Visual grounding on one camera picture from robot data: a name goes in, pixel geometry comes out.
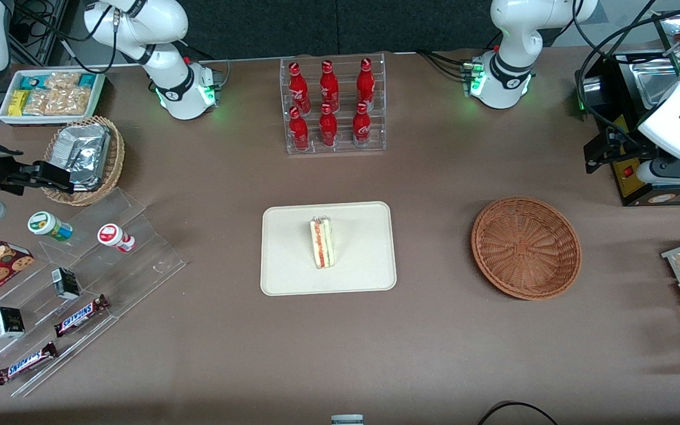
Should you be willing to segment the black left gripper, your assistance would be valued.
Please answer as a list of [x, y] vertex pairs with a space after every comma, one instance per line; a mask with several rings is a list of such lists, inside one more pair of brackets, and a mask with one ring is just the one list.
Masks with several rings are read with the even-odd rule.
[[610, 162], [644, 159], [650, 161], [659, 156], [659, 147], [640, 131], [601, 131], [587, 143], [585, 172], [593, 174]]

